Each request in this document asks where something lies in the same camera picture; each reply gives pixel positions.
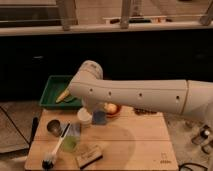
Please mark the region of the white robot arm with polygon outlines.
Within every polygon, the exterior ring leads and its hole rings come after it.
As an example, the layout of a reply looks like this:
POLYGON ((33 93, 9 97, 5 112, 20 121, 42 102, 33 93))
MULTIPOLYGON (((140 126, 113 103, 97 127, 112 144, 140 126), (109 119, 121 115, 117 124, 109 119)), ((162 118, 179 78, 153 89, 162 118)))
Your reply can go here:
POLYGON ((94 111, 101 103, 182 115, 213 129, 213 83, 193 80, 104 80, 102 67, 86 60, 68 89, 94 111))

